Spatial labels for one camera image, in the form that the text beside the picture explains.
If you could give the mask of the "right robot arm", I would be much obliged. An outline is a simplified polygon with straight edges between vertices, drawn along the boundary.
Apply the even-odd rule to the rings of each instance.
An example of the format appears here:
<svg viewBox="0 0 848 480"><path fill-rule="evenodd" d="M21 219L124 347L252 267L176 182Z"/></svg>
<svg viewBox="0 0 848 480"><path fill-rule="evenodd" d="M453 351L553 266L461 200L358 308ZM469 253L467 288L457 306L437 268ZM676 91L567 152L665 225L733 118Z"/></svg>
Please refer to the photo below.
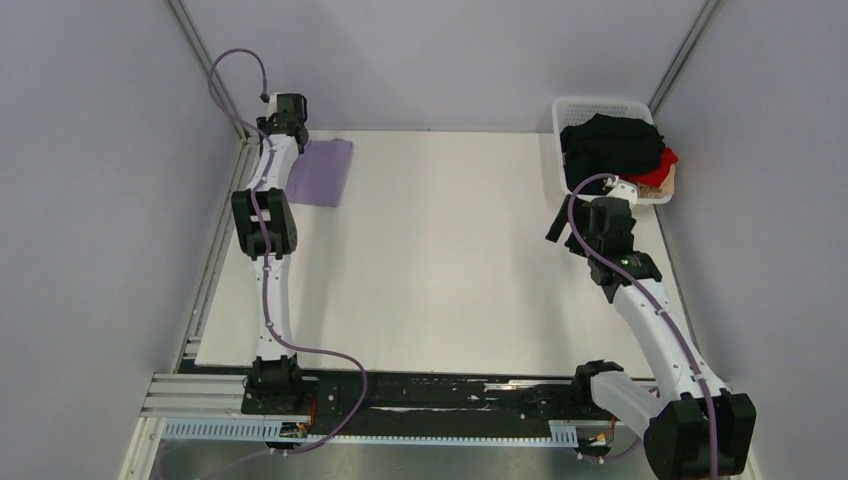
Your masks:
<svg viewBox="0 0 848 480"><path fill-rule="evenodd" d="M604 410L642 442L659 479L718 479L743 473L757 419L749 395L734 393L707 365L686 325L672 311L662 273L635 249L636 220L621 198L565 197L547 240L586 259L591 280L625 320L656 381L638 385L612 361L575 371L571 403L584 417Z"/></svg>

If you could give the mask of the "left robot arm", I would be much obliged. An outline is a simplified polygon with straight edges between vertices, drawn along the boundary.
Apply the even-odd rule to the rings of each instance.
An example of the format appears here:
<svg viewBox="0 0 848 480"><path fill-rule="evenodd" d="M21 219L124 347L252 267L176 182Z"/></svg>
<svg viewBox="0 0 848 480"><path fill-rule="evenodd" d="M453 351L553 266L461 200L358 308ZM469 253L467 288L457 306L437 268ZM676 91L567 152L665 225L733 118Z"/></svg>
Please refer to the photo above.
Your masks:
<svg viewBox="0 0 848 480"><path fill-rule="evenodd" d="M289 414L306 400L290 323L289 273L298 232L285 192L292 167L309 141L307 99L300 93L263 97L268 114L256 128L260 149L247 186L231 195L238 245L249 258L258 296L256 358L242 411Z"/></svg>

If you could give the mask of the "purple t shirt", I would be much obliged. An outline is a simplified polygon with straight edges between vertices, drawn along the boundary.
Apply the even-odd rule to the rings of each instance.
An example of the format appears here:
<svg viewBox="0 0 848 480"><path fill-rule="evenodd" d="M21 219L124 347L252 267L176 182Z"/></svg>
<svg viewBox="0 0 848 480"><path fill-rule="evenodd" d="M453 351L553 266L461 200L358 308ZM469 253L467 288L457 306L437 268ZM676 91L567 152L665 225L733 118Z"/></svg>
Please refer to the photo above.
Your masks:
<svg viewBox="0 0 848 480"><path fill-rule="evenodd" d="M345 189L354 144L344 139L310 140L295 161L285 192L290 203L336 208Z"/></svg>

